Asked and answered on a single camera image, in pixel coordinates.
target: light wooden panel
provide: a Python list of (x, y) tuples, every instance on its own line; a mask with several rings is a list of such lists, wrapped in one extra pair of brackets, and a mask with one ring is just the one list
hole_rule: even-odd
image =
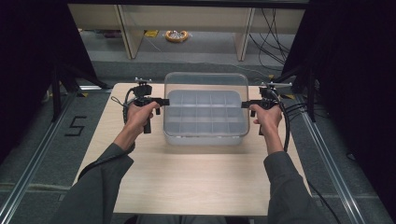
[[(117, 84), (112, 96), (123, 101), (135, 83)], [(152, 84), (153, 97), (163, 97), (163, 84)], [(260, 99), (258, 87), (249, 98)], [(96, 160), (122, 129), (121, 106), (108, 100), (80, 170)], [(151, 120), (151, 134), (141, 134), (130, 154), (134, 165), (122, 179), (116, 213), (265, 216), (270, 183), (263, 160), (267, 156), (259, 125), (233, 147), (170, 146), (163, 135), (163, 115)], [(281, 138), (285, 125), (280, 123)], [(302, 176), (292, 137), (289, 154)]]
[(78, 28), (93, 30), (119, 30), (118, 14), (114, 5), (69, 4)]

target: transparent plastic container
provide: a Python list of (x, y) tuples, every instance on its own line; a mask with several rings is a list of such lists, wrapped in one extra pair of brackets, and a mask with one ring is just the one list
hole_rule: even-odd
[(238, 145), (248, 133), (248, 80), (241, 74), (170, 73), (163, 130), (171, 145)]

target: handheld controller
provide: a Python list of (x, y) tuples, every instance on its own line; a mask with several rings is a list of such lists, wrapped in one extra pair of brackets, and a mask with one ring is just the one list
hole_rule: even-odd
[[(259, 87), (260, 95), (262, 98), (260, 100), (250, 100), (242, 102), (242, 108), (249, 108), (250, 105), (259, 105), (261, 108), (265, 110), (271, 109), (274, 105), (279, 105), (279, 96), (273, 85), (267, 85), (266, 87)], [(255, 117), (256, 111), (250, 111), (250, 116)], [(262, 135), (262, 126), (259, 129), (259, 135)]]
[[(125, 103), (127, 104), (127, 106), (125, 106), (123, 108), (123, 118), (124, 118), (125, 123), (127, 121), (128, 107), (129, 107), (130, 103), (134, 103), (134, 105), (137, 105), (137, 106), (144, 106), (144, 105), (148, 105), (151, 102), (155, 101), (160, 106), (169, 105), (169, 99), (148, 97), (149, 95), (151, 95), (151, 91), (152, 91), (152, 87), (148, 84), (148, 82), (150, 82), (150, 80), (136, 79), (136, 81), (138, 83), (138, 86), (129, 89), (128, 93), (125, 97)], [(134, 99), (132, 101), (128, 102), (128, 96), (131, 91), (134, 93)], [(161, 114), (160, 108), (155, 109), (155, 114), (156, 115)], [(148, 118), (147, 124), (144, 126), (143, 133), (151, 133), (151, 124), (150, 124), (149, 118)]]

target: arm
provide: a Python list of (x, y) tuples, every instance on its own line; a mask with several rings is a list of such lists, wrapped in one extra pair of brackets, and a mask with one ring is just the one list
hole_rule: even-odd
[(264, 110), (251, 105), (250, 109), (257, 113), (253, 122), (262, 126), (268, 150), (264, 161), (271, 183), (268, 223), (328, 223), (309, 195), (289, 154), (283, 151), (277, 129), (282, 118), (279, 107)]
[[(155, 102), (128, 109), (128, 121), (99, 159), (128, 151), (152, 118)], [(110, 223), (120, 182), (134, 161), (126, 154), (92, 168), (66, 194), (50, 223)]]

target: aluminum rail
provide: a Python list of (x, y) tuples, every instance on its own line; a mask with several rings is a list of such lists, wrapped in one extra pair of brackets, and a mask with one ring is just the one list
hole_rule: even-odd
[(38, 170), (41, 162), (44, 159), (48, 149), (50, 148), (50, 144), (57, 133), (59, 126), (62, 124), (64, 120), (64, 115), (67, 112), (69, 106), (73, 103), (74, 99), (76, 99), (77, 93), (76, 92), (69, 92), (66, 96), (64, 103), (63, 103), (63, 110), (59, 117), (53, 121), (49, 129), (47, 130), (46, 134), (44, 135), (43, 139), (40, 142), (40, 145), (35, 150), (35, 154), (33, 155), (32, 159), (30, 159), (28, 165), (26, 166), (23, 174), (21, 175), (20, 179), (18, 180), (17, 184), (14, 186), (11, 193), (8, 195), (6, 201), (0, 208), (0, 221), (2, 224), (7, 224), (12, 219), (15, 211), (20, 204), (23, 195), (25, 194), (26, 190), (29, 187), (30, 182), (32, 181), (35, 172)]
[[(301, 96), (297, 96), (296, 99), (298, 104), (302, 104), (304, 102), (304, 99), (302, 99)], [(361, 210), (359, 209), (358, 204), (356, 203), (356, 200), (354, 199), (351, 191), (349, 190), (345, 179), (341, 175), (340, 170), (338, 169), (334, 159), (332, 158), (332, 154), (330, 153), (330, 150), (328, 149), (325, 141), (323, 140), (317, 124), (315, 122), (312, 122), (311, 118), (309, 118), (306, 113), (303, 113), (303, 118), (306, 127), (308, 128), (312, 138), (314, 139), (320, 157), (325, 164), (329, 176), (332, 179), (334, 187), (337, 190), (338, 195), (340, 196), (341, 202), (343, 203), (351, 222), (367, 223), (361, 213)]]

